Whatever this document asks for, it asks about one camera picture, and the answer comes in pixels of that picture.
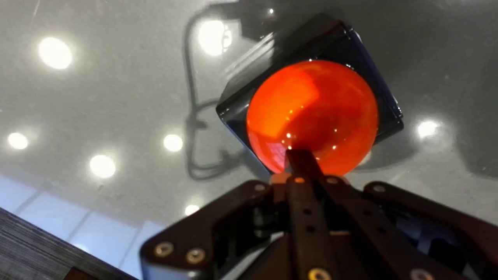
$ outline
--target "black metal bracket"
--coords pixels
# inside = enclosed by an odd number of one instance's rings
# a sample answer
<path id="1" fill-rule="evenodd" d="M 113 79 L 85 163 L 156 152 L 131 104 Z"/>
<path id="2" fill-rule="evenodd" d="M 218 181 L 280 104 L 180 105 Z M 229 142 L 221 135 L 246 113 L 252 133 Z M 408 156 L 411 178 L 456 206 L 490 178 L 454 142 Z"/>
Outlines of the black metal bracket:
<path id="1" fill-rule="evenodd" d="M 308 150 L 286 155 L 271 184 L 246 181 L 148 239 L 145 278 L 221 278 L 261 247 L 240 278 L 498 278 L 492 223 L 383 181 L 359 191 Z"/>

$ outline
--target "glossy gray floor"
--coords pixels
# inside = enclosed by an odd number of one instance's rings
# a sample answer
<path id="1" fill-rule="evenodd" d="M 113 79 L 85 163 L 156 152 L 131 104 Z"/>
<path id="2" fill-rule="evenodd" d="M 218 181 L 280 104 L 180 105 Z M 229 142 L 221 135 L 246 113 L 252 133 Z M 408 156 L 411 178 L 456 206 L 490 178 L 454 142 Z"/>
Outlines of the glossy gray floor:
<path id="1" fill-rule="evenodd" d="M 193 27 L 196 110 L 184 37 L 207 4 L 1 0 L 0 205 L 137 275 L 146 236 L 263 177 L 212 105 L 227 68 L 268 32 L 327 12 L 361 34 L 406 121 L 350 180 L 498 223 L 498 1 L 243 0 L 240 20 Z"/>

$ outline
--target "white tile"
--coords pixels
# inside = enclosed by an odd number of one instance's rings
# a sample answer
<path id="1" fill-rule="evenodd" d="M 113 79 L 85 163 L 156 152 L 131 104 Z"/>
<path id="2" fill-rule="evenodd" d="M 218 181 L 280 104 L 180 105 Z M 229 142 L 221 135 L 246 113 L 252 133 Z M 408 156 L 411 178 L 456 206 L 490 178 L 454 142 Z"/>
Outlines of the white tile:
<path id="1" fill-rule="evenodd" d="M 141 278 L 140 258 L 138 258 L 140 247 L 148 237 L 151 237 L 152 234 L 159 233 L 163 228 L 166 228 L 166 225 L 163 223 L 145 222 L 138 230 L 138 234 L 135 236 L 134 244 L 129 248 L 127 254 L 124 256 L 124 261 L 120 265 L 120 268 L 126 270 L 127 273 L 137 278 Z"/>
<path id="2" fill-rule="evenodd" d="M 34 189 L 20 181 L 0 177 L 0 192 L 0 206 L 12 212 L 34 194 Z"/>
<path id="3" fill-rule="evenodd" d="M 87 212 L 85 208 L 51 194 L 40 194 L 22 208 L 23 219 L 67 239 Z"/>
<path id="4" fill-rule="evenodd" d="M 137 228 L 109 216 L 92 212 L 70 242 L 118 267 L 134 242 Z"/>

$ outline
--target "orange ball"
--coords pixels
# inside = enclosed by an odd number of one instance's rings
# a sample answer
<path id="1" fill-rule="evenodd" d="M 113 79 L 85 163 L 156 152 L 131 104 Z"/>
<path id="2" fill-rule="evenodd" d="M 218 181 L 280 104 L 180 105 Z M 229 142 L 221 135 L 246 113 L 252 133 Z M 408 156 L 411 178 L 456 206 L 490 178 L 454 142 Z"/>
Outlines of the orange ball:
<path id="1" fill-rule="evenodd" d="M 247 135 L 272 170 L 286 149 L 310 149 L 325 174 L 352 170 L 370 150 L 378 111 L 367 82 L 330 60 L 288 65 L 269 76 L 247 108 Z"/>

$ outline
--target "screw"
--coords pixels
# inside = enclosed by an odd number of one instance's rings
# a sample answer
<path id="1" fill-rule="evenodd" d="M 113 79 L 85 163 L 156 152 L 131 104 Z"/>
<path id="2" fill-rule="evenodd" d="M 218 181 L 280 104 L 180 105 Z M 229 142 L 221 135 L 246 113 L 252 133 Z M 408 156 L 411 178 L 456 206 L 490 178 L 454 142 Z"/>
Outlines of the screw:
<path id="1" fill-rule="evenodd" d="M 201 262 L 204 258 L 205 258 L 205 253 L 202 248 L 191 248 L 187 251 L 188 262 Z"/>
<path id="2" fill-rule="evenodd" d="M 154 251 L 157 256 L 165 258 L 173 251 L 173 248 L 174 245 L 171 242 L 159 242 Z"/>
<path id="3" fill-rule="evenodd" d="M 428 270 L 425 270 L 425 268 L 412 268 L 411 272 L 409 272 L 409 278 L 411 280 L 434 280 L 434 276 L 433 276 L 433 273 L 429 273 Z"/>
<path id="4" fill-rule="evenodd" d="M 303 183 L 305 178 L 303 178 L 303 177 L 296 177 L 294 181 L 296 181 L 296 183 Z"/>
<path id="5" fill-rule="evenodd" d="M 334 184 L 334 183 L 338 183 L 338 178 L 334 178 L 334 177 L 327 177 L 327 181 L 331 183 L 331 184 Z"/>
<path id="6" fill-rule="evenodd" d="M 264 191 L 264 189 L 266 189 L 266 186 L 264 186 L 264 184 L 261 184 L 261 183 L 258 183 L 258 184 L 255 184 L 255 186 L 254 186 L 254 189 L 255 189 L 255 191 Z"/>
<path id="7" fill-rule="evenodd" d="M 308 272 L 308 280 L 331 280 L 331 276 L 327 270 L 314 267 Z"/>
<path id="8" fill-rule="evenodd" d="M 375 191 L 375 192 L 386 192 L 386 188 L 384 188 L 383 184 L 375 184 L 375 186 L 373 186 L 373 191 Z"/>

